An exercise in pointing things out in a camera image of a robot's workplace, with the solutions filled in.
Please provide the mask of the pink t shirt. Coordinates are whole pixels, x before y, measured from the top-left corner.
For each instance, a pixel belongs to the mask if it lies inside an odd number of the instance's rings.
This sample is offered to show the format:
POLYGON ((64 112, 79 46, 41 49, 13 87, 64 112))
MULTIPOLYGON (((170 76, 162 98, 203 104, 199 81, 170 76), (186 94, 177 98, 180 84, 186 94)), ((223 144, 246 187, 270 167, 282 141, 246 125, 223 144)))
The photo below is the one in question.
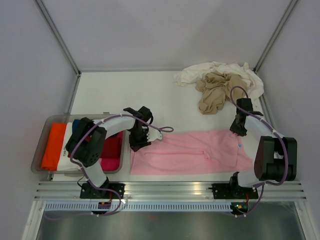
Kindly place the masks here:
POLYGON ((131 175, 177 176, 242 172, 253 167, 241 138, 228 129, 166 134, 130 153, 131 175))

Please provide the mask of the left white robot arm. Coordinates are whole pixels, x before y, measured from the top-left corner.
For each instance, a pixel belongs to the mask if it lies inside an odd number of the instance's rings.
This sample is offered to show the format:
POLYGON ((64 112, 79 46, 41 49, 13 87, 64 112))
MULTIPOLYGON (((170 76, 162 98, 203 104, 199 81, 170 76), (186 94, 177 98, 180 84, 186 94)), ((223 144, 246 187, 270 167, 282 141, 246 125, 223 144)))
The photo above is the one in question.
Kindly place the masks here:
POLYGON ((98 198, 104 198, 109 193, 109 180, 99 163, 105 140, 120 132, 129 131, 130 148, 137 152, 151 145, 147 123, 151 124, 153 119, 150 109, 143 106, 139 110, 127 107, 122 113, 102 120, 87 117, 79 120, 65 149, 70 162, 80 167, 92 185, 92 193, 98 198))

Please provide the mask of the beige tan t shirt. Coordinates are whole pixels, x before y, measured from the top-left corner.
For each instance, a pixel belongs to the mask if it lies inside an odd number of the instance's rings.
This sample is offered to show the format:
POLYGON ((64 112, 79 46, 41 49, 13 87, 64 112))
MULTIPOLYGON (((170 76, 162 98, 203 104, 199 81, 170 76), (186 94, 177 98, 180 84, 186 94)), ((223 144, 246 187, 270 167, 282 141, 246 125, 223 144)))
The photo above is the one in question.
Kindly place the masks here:
POLYGON ((247 85, 236 74, 210 72, 196 81, 195 89, 202 93, 198 109, 203 115, 215 115, 224 108, 226 101, 234 101, 247 95, 247 85))

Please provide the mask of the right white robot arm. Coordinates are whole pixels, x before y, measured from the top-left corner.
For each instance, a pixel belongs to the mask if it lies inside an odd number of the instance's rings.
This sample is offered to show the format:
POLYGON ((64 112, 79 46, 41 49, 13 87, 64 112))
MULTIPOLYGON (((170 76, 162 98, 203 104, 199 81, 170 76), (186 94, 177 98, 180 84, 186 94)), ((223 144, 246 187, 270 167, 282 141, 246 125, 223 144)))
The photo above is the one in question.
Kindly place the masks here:
POLYGON ((239 137, 250 133, 258 141, 258 147, 253 167, 234 174, 237 180, 229 183, 229 194, 239 198, 247 187, 279 186, 294 181, 297 176, 297 140, 270 126, 261 112, 253 110, 250 98, 239 98, 235 106, 236 115, 230 131, 239 137))

